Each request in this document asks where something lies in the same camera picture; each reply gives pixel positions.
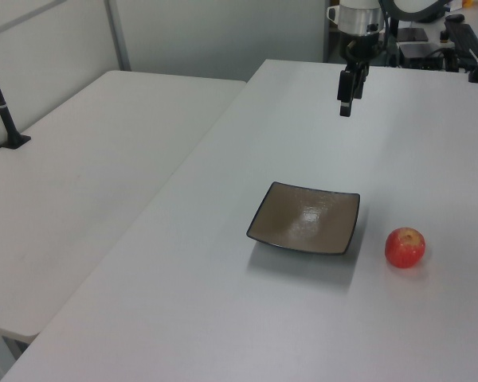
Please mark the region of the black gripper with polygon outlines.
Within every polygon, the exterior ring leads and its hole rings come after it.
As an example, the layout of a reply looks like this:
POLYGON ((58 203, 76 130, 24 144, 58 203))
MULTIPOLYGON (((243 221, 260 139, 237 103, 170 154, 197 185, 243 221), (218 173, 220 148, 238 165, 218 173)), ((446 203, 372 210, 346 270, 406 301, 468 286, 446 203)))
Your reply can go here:
POLYGON ((361 99, 363 87, 368 76, 370 63, 384 50, 384 39, 379 33, 370 35, 344 34, 344 59, 346 67, 339 76, 337 100, 340 102, 339 114, 343 117, 351 115, 351 103, 361 99))

